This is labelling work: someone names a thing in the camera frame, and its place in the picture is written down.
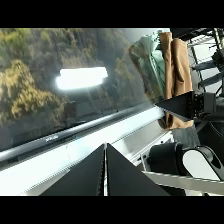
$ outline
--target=hanging clothes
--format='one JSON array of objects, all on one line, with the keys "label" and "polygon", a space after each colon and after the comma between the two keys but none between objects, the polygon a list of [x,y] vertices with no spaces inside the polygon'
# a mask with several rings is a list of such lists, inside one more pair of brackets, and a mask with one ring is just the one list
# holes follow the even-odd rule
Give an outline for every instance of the hanging clothes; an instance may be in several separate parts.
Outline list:
[{"label": "hanging clothes", "polygon": [[151,100],[165,99],[165,62],[159,32],[145,35],[129,48],[129,54],[138,69]]},{"label": "hanging clothes", "polygon": [[[180,39],[172,39],[171,32],[160,33],[160,41],[165,60],[165,98],[192,91],[187,44]],[[166,129],[187,128],[193,121],[184,122],[166,113]]]}]

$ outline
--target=green cloth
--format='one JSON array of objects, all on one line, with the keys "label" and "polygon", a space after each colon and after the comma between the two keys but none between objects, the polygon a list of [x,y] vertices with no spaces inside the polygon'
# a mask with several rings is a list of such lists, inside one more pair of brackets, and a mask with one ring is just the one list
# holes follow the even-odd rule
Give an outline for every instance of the green cloth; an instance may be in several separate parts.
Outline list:
[{"label": "green cloth", "polygon": [[156,98],[164,99],[165,62],[159,32],[141,37],[131,47],[130,55],[135,65],[139,66],[138,70],[141,70],[141,75],[146,76],[144,82],[147,82],[145,85],[149,93],[156,95]]}]

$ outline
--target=brown jacket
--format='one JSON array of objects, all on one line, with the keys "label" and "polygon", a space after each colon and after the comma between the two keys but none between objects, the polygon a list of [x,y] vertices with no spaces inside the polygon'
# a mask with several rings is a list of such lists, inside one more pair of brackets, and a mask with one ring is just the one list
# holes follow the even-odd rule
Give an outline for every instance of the brown jacket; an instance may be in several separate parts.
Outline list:
[{"label": "brown jacket", "polygon": [[[192,91],[187,44],[180,39],[172,39],[172,33],[160,33],[163,57],[166,67],[165,98]],[[166,129],[187,128],[193,121],[184,122],[166,113]]]}]

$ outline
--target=black triangular object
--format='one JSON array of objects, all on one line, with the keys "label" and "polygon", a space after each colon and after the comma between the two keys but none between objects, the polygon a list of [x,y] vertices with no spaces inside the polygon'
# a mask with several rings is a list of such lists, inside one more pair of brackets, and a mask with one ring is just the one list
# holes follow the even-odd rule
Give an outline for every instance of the black triangular object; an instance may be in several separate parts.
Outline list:
[{"label": "black triangular object", "polygon": [[157,103],[156,106],[161,107],[166,112],[183,120],[190,121],[194,118],[193,111],[194,92],[187,92],[179,96],[175,96],[169,100]]},{"label": "black triangular object", "polygon": [[41,196],[103,195],[105,150],[101,145]]},{"label": "black triangular object", "polygon": [[110,144],[106,162],[109,196],[168,196]]}]

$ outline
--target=glass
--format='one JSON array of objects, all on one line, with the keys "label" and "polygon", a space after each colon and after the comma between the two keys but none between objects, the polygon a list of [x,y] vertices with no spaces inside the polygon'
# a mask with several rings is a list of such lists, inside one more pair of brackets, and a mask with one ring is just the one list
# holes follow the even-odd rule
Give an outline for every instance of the glass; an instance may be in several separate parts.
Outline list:
[{"label": "glass", "polygon": [[[0,28],[0,151],[143,103],[130,46],[150,29]],[[61,69],[104,67],[98,85],[62,90]]]}]

